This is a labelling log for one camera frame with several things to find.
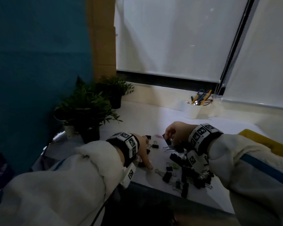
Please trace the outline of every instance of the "person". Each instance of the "person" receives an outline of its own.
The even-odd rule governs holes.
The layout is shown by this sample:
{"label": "person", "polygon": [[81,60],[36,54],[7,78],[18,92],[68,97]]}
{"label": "person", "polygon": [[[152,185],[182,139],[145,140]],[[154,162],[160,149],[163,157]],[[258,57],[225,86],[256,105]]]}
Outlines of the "person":
{"label": "person", "polygon": [[[191,142],[194,135],[198,135],[195,132],[204,127],[208,133],[217,130],[211,125],[174,122],[166,129],[165,138],[171,138],[173,145],[180,141]],[[115,134],[108,142],[85,144],[76,149],[76,155],[48,171],[15,177],[0,191],[0,225],[90,225],[104,202],[122,182],[123,166],[129,163],[125,151],[120,149],[124,145],[114,145],[113,142],[121,135],[123,133]],[[148,169],[152,169],[146,152],[147,138],[136,134],[132,136],[135,138],[133,146],[138,144],[136,154]],[[266,217],[260,215],[265,213],[259,210],[263,208],[278,217],[269,219],[268,223],[283,225],[283,158],[272,154],[264,145],[240,135],[216,131],[208,137],[196,147],[200,154],[202,151],[208,155],[210,171],[219,177],[225,188],[243,195],[243,199],[238,201],[250,200],[250,203],[259,206],[242,205],[238,208],[238,212],[246,214],[245,209],[249,209],[248,213],[253,213],[244,215],[241,220],[251,222],[249,218],[256,216],[254,212],[259,217]],[[98,217],[96,224],[100,225],[100,222],[101,217]]]}

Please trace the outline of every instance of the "green plant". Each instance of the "green plant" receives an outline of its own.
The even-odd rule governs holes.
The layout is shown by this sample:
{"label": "green plant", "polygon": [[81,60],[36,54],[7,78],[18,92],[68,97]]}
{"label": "green plant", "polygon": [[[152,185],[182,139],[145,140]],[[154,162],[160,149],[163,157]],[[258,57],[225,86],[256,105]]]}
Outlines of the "green plant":
{"label": "green plant", "polygon": [[106,121],[121,121],[109,101],[102,97],[102,92],[96,93],[93,86],[80,77],[77,78],[73,94],[64,98],[58,107],[66,125],[73,125],[78,132],[101,126]]}
{"label": "green plant", "polygon": [[117,76],[110,78],[102,77],[96,84],[97,91],[102,91],[105,97],[118,97],[124,96],[134,91],[134,86],[127,83],[124,79]]}

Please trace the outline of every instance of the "white pencil cup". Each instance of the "white pencil cup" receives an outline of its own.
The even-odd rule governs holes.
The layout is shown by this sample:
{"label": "white pencil cup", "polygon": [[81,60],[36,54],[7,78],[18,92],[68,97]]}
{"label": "white pencil cup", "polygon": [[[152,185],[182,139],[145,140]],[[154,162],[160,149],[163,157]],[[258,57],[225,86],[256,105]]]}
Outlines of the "white pencil cup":
{"label": "white pencil cup", "polygon": [[203,105],[191,105],[183,101],[183,114],[185,118],[195,119]]}

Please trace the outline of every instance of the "black wrist strap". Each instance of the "black wrist strap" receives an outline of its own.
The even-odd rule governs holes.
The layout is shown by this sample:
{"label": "black wrist strap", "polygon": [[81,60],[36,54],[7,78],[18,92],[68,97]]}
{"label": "black wrist strap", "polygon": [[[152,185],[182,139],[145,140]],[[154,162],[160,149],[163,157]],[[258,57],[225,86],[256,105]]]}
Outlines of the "black wrist strap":
{"label": "black wrist strap", "polygon": [[114,146],[117,146],[122,151],[125,158],[124,167],[128,167],[135,159],[139,149],[139,140],[136,138],[136,136],[130,133],[120,132],[114,134],[106,141]]}
{"label": "black wrist strap", "polygon": [[189,142],[195,148],[197,155],[207,154],[210,143],[223,134],[212,125],[205,123],[198,125],[190,134]]}

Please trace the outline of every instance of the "white jacket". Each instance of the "white jacket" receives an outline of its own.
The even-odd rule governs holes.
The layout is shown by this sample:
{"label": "white jacket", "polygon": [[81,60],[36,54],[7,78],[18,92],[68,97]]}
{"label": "white jacket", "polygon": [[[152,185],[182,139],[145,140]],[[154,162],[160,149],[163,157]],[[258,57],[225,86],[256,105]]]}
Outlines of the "white jacket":
{"label": "white jacket", "polygon": [[[22,174],[9,182],[0,191],[0,225],[90,225],[120,182],[123,166],[105,141],[85,144],[77,153],[49,171]],[[263,205],[283,224],[282,157],[243,136],[227,134],[215,140],[208,155],[210,170],[226,188],[259,203],[231,196],[239,220],[250,225],[252,217],[265,217]]]}

